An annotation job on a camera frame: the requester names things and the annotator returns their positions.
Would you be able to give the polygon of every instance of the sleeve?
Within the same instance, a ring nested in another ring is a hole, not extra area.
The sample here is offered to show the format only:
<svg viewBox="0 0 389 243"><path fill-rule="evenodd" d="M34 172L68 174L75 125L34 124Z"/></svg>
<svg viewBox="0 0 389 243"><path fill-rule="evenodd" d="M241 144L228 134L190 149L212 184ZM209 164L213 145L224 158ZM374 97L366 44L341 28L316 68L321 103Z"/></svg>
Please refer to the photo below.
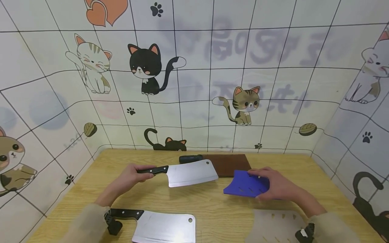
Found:
<svg viewBox="0 0 389 243"><path fill-rule="evenodd" d="M60 243L98 243L107 229L104 214L109 207L91 203L72 222Z"/></svg>
<svg viewBox="0 0 389 243"><path fill-rule="evenodd" d="M314 243L360 243L357 235L334 213L313 216Z"/></svg>

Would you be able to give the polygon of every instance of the wallpaper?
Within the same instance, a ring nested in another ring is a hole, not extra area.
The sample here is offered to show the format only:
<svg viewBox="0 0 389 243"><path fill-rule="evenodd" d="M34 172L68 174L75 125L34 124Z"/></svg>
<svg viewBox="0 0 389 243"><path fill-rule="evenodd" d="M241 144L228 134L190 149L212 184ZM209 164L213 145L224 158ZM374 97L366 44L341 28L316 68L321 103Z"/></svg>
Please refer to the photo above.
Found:
<svg viewBox="0 0 389 243"><path fill-rule="evenodd" d="M385 0L0 3L5 242L108 148L304 153L388 239Z"/></svg>

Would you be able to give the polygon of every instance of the wooden table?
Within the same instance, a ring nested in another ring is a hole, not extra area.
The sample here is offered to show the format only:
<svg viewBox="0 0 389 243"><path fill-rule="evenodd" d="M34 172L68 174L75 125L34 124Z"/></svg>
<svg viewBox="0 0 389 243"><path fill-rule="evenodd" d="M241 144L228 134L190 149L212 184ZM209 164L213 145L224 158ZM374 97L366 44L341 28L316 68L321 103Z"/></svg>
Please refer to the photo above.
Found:
<svg viewBox="0 0 389 243"><path fill-rule="evenodd" d="M94 202L128 163L157 166L178 164L180 155L205 153L120 149L103 151L29 242L57 242L66 233L71 221L88 203ZM310 157L297 154L246 154L246 157L252 168L270 166L311 192L328 211L340 215L358 234L361 242L382 242L378 234ZM193 214L196 217L198 243L244 242L252 229L253 209L295 210L306 220L302 211L291 202L277 200L258 203L252 198L223 194L223 189L231 180L220 178L213 182L169 188L167 176L158 175L152 180L136 185L130 192L117 199L112 207ZM121 222L123 228L120 235L111 236L106 232L102 242L131 242L136 221L121 220Z"/></svg>

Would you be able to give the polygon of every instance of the calico cartoon cat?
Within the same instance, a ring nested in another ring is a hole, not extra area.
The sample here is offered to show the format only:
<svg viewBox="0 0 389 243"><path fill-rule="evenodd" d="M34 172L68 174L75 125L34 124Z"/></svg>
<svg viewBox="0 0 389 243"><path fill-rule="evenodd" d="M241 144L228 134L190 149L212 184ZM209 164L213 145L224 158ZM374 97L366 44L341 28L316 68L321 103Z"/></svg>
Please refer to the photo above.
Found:
<svg viewBox="0 0 389 243"><path fill-rule="evenodd" d="M348 90L345 100L367 104L380 94L380 79L389 77L389 29L374 48L362 52L365 63Z"/></svg>
<svg viewBox="0 0 389 243"><path fill-rule="evenodd" d="M21 164L25 149L14 138L7 137L0 127L0 197L26 186L37 171Z"/></svg>
<svg viewBox="0 0 389 243"><path fill-rule="evenodd" d="M165 140L165 146L159 143L152 143L149 139L148 133L149 132L154 132L157 133L157 130L152 129L152 128L147 128L144 132L145 139L146 141L152 146L154 150L169 150L169 151L186 151L186 140L181 140L181 141L175 141L171 138L166 138Z"/></svg>
<svg viewBox="0 0 389 243"><path fill-rule="evenodd" d="M241 87L236 87L232 106L238 111L235 119L231 116L230 104L224 97L215 97L212 100L214 105L222 105L227 110L228 119L238 125L251 125L250 112L255 111L259 106L259 90L261 87L257 86L252 89L243 90Z"/></svg>
<svg viewBox="0 0 389 243"><path fill-rule="evenodd" d="M142 79L142 94L155 95L166 89L170 72L175 68L186 65L186 60L176 56L170 59L166 66L165 79L160 88L155 77L162 70L161 53L157 44L152 44L149 49L141 49L133 44L128 44L131 53L130 68L135 77Z"/></svg>
<svg viewBox="0 0 389 243"><path fill-rule="evenodd" d="M81 70L82 81L92 93L109 94L111 87L102 73L108 71L112 53L93 43L85 42L77 34L74 34L74 37L78 45L77 55L67 51L65 56Z"/></svg>
<svg viewBox="0 0 389 243"><path fill-rule="evenodd" d="M373 227L385 242L389 242L389 211L383 211L380 215L374 214L373 208L368 201L359 194L358 184L364 177L368 177L378 190L384 189L383 184L369 172L358 172L352 182L356 198L352 204L366 221Z"/></svg>

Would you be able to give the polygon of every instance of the cleaver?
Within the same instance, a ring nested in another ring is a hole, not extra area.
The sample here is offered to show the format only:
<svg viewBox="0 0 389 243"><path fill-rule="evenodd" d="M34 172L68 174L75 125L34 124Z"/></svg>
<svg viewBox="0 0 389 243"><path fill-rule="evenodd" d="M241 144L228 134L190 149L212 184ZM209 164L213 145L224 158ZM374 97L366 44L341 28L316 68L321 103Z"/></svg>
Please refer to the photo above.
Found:
<svg viewBox="0 0 389 243"><path fill-rule="evenodd" d="M204 159L187 164L175 164L138 170L138 173L165 173L169 179L169 187L182 187L217 180L219 177L212 162Z"/></svg>
<svg viewBox="0 0 389 243"><path fill-rule="evenodd" d="M111 216L137 220L135 243L196 243L196 219L190 214L111 208Z"/></svg>

